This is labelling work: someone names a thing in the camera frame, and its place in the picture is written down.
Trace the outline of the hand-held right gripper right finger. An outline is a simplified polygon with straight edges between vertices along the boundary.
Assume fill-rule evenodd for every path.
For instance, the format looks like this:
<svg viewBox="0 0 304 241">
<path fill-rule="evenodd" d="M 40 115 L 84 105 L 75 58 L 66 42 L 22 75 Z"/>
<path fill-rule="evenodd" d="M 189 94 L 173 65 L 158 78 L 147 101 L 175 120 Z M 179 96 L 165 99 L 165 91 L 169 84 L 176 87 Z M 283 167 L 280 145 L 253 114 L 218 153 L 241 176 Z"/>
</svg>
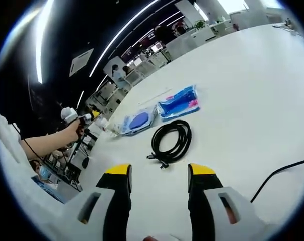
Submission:
<svg viewBox="0 0 304 241">
<path fill-rule="evenodd" d="M 268 225 L 250 201 L 223 186 L 213 169 L 189 163 L 188 194 L 193 240 L 266 239 Z"/>
</svg>

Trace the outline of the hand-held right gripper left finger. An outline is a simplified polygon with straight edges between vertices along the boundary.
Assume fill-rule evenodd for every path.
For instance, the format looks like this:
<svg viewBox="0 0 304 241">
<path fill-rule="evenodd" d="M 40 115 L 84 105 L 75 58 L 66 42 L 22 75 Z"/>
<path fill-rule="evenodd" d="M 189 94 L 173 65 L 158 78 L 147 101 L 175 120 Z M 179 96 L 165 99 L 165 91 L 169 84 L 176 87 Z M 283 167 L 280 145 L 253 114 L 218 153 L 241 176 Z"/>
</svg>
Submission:
<svg viewBox="0 0 304 241">
<path fill-rule="evenodd" d="M 126 240 L 131 210 L 131 164 L 107 169 L 96 187 L 83 190 L 66 203 L 66 240 Z"/>
</svg>

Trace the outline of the person's left hand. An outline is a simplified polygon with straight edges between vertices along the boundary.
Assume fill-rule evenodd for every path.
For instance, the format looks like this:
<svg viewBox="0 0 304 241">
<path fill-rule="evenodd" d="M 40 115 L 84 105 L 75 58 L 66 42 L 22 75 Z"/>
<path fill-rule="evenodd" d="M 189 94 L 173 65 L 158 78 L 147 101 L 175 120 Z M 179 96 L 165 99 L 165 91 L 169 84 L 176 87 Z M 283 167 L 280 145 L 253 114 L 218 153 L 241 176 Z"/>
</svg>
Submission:
<svg viewBox="0 0 304 241">
<path fill-rule="evenodd" d="M 64 129 L 64 133 L 65 133 L 65 137 L 66 137 L 66 141 L 67 143 L 72 143 L 77 141 L 84 132 L 84 128 L 81 124 L 81 121 L 79 119 L 74 120 L 73 122 L 71 122 L 65 129 Z"/>
</svg>

